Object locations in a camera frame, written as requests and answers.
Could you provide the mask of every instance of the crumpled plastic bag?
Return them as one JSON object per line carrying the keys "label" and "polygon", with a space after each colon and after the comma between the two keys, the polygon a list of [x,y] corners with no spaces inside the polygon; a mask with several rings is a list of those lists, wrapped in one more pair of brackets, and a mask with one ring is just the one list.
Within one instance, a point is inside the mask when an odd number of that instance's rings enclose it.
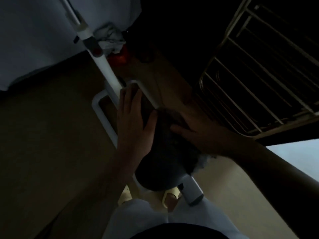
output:
{"label": "crumpled plastic bag", "polygon": [[93,34],[105,56],[108,56],[110,53],[119,53],[123,45],[126,44],[122,32],[113,23],[105,24]]}

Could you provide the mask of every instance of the wire rack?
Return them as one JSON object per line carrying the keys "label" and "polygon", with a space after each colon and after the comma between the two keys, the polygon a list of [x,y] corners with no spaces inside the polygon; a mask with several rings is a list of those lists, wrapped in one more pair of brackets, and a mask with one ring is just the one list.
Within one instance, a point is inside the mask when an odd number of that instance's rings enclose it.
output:
{"label": "wire rack", "polygon": [[243,0],[195,87],[209,115],[248,137],[319,115],[318,39],[275,7]]}

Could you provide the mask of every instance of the beige floor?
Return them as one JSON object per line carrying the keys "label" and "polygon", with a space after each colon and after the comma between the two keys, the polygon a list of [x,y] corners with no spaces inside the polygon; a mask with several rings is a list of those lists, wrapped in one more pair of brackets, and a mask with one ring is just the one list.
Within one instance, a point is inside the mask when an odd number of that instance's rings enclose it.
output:
{"label": "beige floor", "polygon": [[[159,54],[152,64],[132,59],[114,68],[139,79],[169,108],[188,110],[191,88]],[[90,57],[81,54],[0,97],[0,235],[32,239],[101,172],[115,148],[91,108],[103,89]],[[114,118],[114,109],[107,108]],[[247,175],[231,160],[218,158],[195,175],[205,196],[220,206],[250,238],[296,238]],[[161,193],[133,197],[161,207]]]}

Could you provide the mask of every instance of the slipper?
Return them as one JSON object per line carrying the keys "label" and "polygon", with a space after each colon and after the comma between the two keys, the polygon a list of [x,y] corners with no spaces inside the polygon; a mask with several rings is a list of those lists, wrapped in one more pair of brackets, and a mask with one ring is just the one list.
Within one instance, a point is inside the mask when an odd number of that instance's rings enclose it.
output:
{"label": "slipper", "polygon": [[130,189],[129,189],[129,187],[126,185],[125,188],[124,188],[124,190],[123,190],[123,192],[122,192],[122,194],[121,194],[121,196],[120,196],[120,198],[119,198],[119,200],[117,201],[117,204],[118,204],[118,205],[121,205],[121,204],[123,204],[124,202],[129,201],[129,200],[131,200],[131,199],[133,199],[133,198],[132,198],[132,196],[131,196]]}
{"label": "slipper", "polygon": [[172,194],[173,196],[175,196],[176,199],[178,199],[178,196],[180,194],[180,191],[177,187],[174,187],[173,189],[170,190],[166,190],[162,199],[162,204],[163,206],[167,209],[167,206],[165,205],[165,199],[167,194]]}

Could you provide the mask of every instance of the light gray pants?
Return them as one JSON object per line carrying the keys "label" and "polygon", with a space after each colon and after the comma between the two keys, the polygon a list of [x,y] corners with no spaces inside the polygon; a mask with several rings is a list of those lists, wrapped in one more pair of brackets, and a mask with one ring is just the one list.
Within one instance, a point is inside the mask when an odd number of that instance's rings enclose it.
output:
{"label": "light gray pants", "polygon": [[147,201],[141,199],[127,201],[114,211],[102,239],[129,239],[164,223],[205,226],[220,231],[229,239],[248,239],[221,209],[206,198],[193,207],[181,198],[171,213],[156,212]]}

